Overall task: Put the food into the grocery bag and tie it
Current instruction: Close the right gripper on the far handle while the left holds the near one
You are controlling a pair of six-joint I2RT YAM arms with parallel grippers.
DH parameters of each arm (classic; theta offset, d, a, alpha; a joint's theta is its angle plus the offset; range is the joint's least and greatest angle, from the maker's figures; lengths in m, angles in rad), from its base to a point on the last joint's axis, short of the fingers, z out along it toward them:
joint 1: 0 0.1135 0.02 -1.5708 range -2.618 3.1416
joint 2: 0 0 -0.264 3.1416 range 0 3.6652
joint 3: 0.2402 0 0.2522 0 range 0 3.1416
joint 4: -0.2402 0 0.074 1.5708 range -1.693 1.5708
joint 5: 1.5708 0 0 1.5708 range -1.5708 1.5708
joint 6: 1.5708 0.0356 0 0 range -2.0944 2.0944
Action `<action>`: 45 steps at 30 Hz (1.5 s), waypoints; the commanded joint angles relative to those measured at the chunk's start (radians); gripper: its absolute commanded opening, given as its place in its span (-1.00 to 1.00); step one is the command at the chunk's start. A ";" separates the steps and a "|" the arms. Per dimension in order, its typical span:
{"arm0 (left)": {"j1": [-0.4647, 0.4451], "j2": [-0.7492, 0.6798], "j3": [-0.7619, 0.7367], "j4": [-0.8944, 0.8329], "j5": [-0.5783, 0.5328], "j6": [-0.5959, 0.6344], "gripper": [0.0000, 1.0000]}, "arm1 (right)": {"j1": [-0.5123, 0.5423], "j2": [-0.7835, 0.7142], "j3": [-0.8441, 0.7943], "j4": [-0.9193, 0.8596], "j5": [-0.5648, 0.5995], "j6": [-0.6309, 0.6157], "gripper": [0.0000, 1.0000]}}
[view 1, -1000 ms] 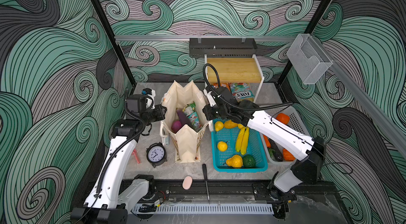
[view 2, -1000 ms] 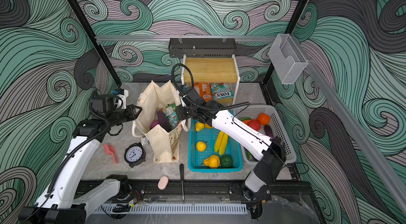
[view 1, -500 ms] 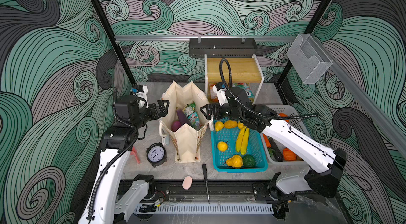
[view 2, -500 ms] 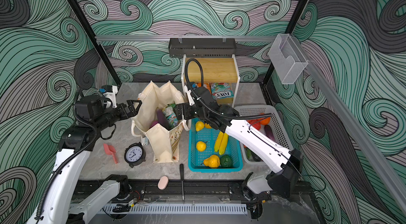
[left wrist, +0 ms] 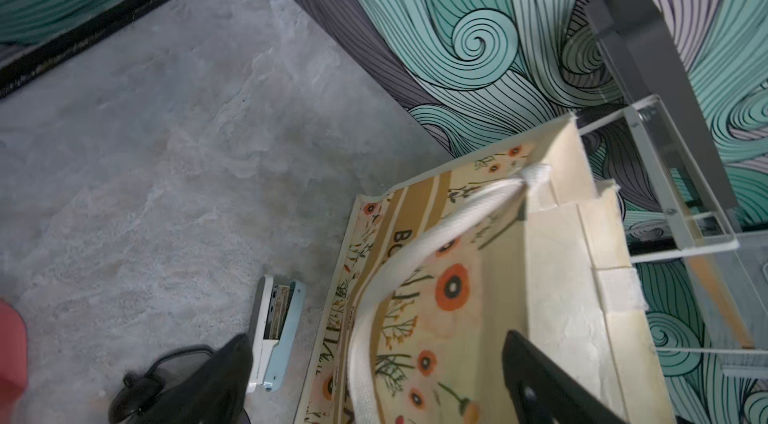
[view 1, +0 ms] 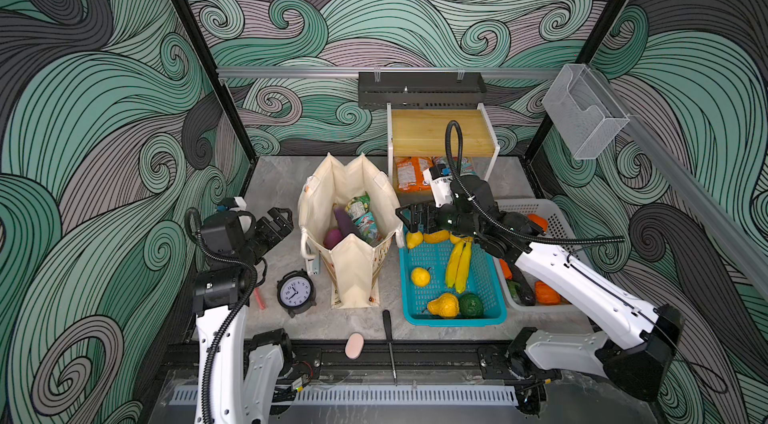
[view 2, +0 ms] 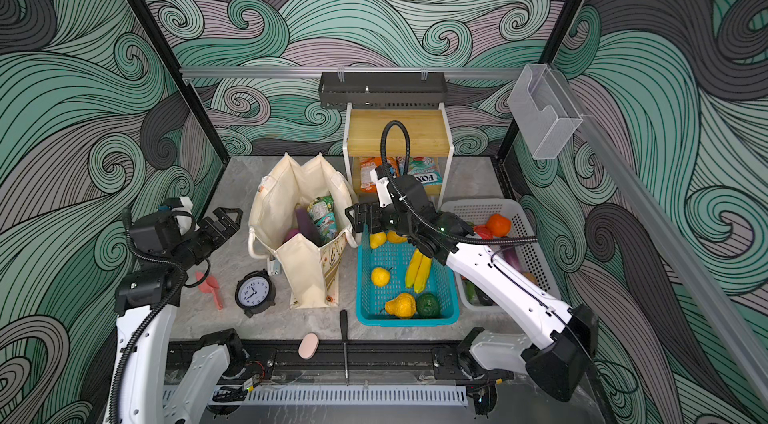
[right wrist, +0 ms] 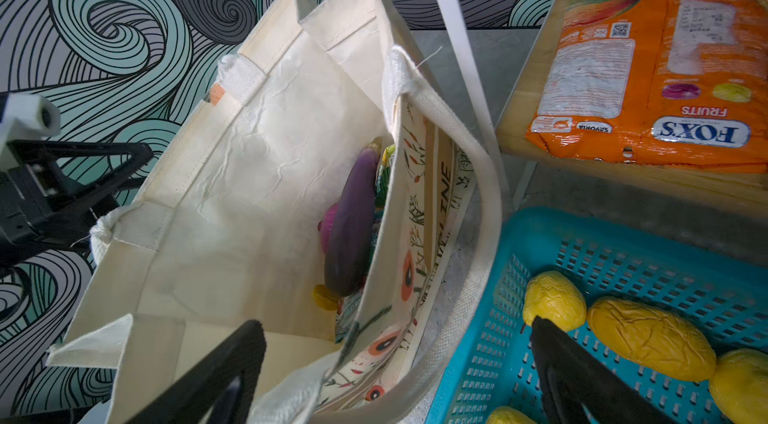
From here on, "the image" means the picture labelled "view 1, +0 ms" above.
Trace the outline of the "teal red snack bag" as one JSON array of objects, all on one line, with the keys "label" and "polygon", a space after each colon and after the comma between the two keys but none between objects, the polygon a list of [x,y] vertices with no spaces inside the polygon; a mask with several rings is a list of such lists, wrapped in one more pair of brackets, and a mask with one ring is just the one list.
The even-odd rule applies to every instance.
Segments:
[{"label": "teal red snack bag", "polygon": [[372,247],[376,247],[381,241],[381,234],[378,230],[375,218],[371,211],[362,214],[353,221],[359,237]]}]

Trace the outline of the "purple onion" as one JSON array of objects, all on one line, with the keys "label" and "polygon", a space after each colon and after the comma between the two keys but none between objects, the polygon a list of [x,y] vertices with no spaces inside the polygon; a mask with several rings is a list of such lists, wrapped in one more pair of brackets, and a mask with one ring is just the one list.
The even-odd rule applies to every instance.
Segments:
[{"label": "purple onion", "polygon": [[323,240],[325,249],[332,250],[345,238],[344,233],[339,228],[330,229]]}]

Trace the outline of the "light purple eggplant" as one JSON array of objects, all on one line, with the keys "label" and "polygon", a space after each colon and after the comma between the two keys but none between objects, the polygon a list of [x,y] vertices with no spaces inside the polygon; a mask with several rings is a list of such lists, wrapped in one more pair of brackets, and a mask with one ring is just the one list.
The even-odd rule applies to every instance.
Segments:
[{"label": "light purple eggplant", "polygon": [[335,205],[333,207],[333,214],[338,224],[338,228],[344,233],[345,238],[349,235],[356,236],[359,239],[362,238],[359,228],[349,218],[343,206]]}]

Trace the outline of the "cream canvas grocery bag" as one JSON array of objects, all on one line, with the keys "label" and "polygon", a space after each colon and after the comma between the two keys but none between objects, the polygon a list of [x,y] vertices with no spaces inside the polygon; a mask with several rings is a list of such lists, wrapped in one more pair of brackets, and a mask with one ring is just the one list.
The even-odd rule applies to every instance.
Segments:
[{"label": "cream canvas grocery bag", "polygon": [[298,201],[301,254],[307,272],[324,264],[331,307],[380,303],[378,278],[390,246],[404,246],[400,207],[390,178],[361,155],[344,164],[327,155],[306,180]]}]

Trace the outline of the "green yellow snack bag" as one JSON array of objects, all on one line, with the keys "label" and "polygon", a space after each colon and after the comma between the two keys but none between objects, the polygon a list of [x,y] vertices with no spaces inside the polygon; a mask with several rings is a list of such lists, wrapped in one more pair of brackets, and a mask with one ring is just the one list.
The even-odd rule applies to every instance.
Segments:
[{"label": "green yellow snack bag", "polygon": [[370,203],[370,196],[365,193],[350,200],[345,207],[345,211],[349,218],[355,222],[370,211]]}]

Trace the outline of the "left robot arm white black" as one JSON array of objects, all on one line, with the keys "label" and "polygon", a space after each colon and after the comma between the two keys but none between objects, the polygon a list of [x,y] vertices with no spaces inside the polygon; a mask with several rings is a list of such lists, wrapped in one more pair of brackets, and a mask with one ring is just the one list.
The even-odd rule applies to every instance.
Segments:
[{"label": "left robot arm white black", "polygon": [[293,216],[274,207],[256,218],[241,209],[203,218],[196,208],[185,233],[209,267],[193,283],[192,310],[199,345],[198,423],[265,423],[290,341],[270,331],[249,344],[245,327],[254,291],[266,281],[266,254],[293,230]]}]

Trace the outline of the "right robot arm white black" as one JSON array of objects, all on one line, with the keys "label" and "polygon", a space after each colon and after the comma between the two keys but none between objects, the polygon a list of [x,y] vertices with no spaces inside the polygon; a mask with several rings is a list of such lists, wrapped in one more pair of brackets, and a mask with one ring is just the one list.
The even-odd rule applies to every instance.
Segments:
[{"label": "right robot arm white black", "polygon": [[478,245],[548,285],[598,327],[583,335],[523,329],[507,350],[512,374],[529,384],[519,393],[533,392],[566,370],[604,378],[636,399],[655,401],[678,352],[684,324],[680,311],[630,294],[568,250],[619,244],[621,238],[551,238],[530,218],[501,210],[486,181],[461,175],[462,151],[461,127],[452,120],[445,130],[451,180],[436,192],[434,202],[397,209],[404,227],[426,235],[445,231],[461,243]]}]

